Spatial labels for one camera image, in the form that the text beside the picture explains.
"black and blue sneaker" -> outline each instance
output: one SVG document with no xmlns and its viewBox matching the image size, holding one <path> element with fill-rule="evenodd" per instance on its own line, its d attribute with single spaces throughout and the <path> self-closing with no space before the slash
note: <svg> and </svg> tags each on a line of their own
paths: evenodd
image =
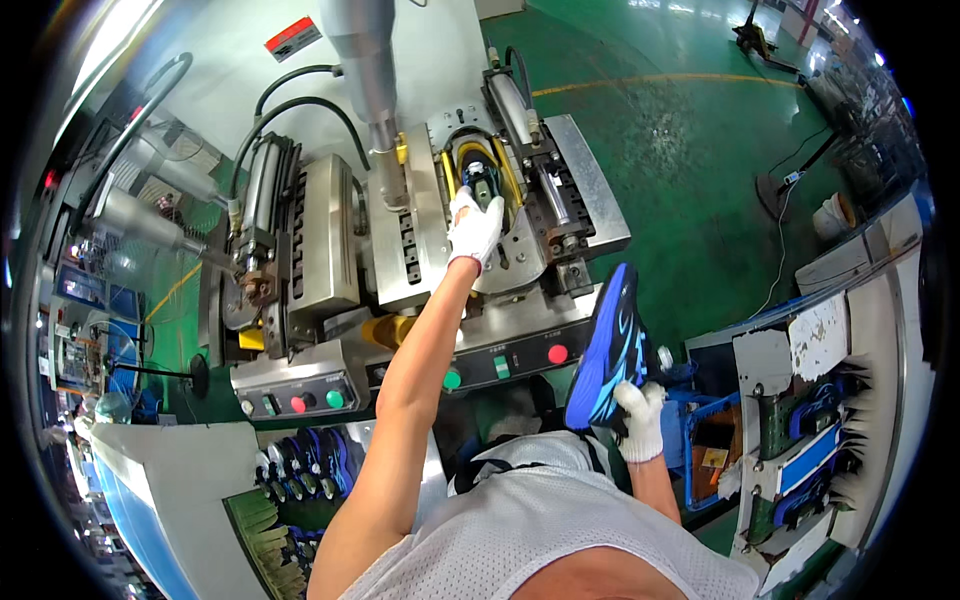
<svg viewBox="0 0 960 600">
<path fill-rule="evenodd" d="M 640 386 L 647 376 L 645 357 L 649 355 L 649 345 L 636 313 L 636 282 L 636 270 L 622 262 L 600 290 L 587 349 L 573 375 L 566 401 L 564 421 L 570 429 L 587 429 L 591 425 L 617 429 L 615 425 L 622 423 L 623 410 L 617 410 L 613 388 L 624 380 Z"/>
</svg>

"red button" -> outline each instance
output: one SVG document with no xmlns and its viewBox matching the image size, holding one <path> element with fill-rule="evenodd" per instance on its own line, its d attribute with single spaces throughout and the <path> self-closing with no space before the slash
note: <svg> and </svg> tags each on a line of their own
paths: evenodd
<svg viewBox="0 0 960 600">
<path fill-rule="evenodd" d="M 564 362 L 567 355 L 566 346 L 561 346 L 560 344 L 554 344 L 550 347 L 550 350 L 546 352 L 547 360 L 554 365 L 559 365 Z"/>
</svg>

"green button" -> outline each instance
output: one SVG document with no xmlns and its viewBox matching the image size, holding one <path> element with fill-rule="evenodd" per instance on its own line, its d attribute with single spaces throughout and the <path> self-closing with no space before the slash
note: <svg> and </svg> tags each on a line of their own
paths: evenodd
<svg viewBox="0 0 960 600">
<path fill-rule="evenodd" d="M 336 390 L 330 390 L 326 393 L 326 404 L 330 408 L 343 408 L 344 395 Z"/>
<path fill-rule="evenodd" d="M 274 408 L 274 399 L 270 396 L 264 396 L 261 398 L 263 400 L 263 407 L 267 409 L 267 414 L 271 417 L 276 417 L 276 409 Z"/>
<path fill-rule="evenodd" d="M 496 367 L 496 378 L 507 379 L 510 377 L 510 367 L 507 366 L 507 359 L 501 356 L 494 356 L 493 366 Z"/>
<path fill-rule="evenodd" d="M 448 390 L 456 390 L 460 387 L 460 384 L 463 383 L 463 379 L 460 378 L 460 374 L 456 371 L 447 371 L 444 375 L 444 387 Z"/>
</svg>

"warning label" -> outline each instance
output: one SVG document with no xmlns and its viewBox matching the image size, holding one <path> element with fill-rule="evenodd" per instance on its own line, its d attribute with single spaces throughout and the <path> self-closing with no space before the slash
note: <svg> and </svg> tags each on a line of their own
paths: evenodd
<svg viewBox="0 0 960 600">
<path fill-rule="evenodd" d="M 284 62 L 289 57 L 320 39 L 320 30 L 314 25 L 313 19 L 305 16 L 279 34 L 263 44 L 277 62 Z"/>
</svg>

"white work glove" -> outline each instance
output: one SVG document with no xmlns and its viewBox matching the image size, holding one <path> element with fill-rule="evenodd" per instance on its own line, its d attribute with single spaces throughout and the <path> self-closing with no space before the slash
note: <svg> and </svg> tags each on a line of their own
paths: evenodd
<svg viewBox="0 0 960 600">
<path fill-rule="evenodd" d="M 645 463 L 663 452 L 660 409 L 664 398 L 663 386 L 652 381 L 644 384 L 642 389 L 627 380 L 613 388 L 613 399 L 629 413 L 629 417 L 623 420 L 627 437 L 619 444 L 623 460 Z"/>
<path fill-rule="evenodd" d="M 477 261 L 477 275 L 483 273 L 484 262 L 493 252 L 496 241 L 500 239 L 500 227 L 503 224 L 503 198 L 497 196 L 487 206 L 487 212 L 473 201 L 470 188 L 463 186 L 457 191 L 456 198 L 450 203 L 453 217 L 446 239 L 453 245 L 450 260 L 460 256 L 469 256 Z"/>
</svg>

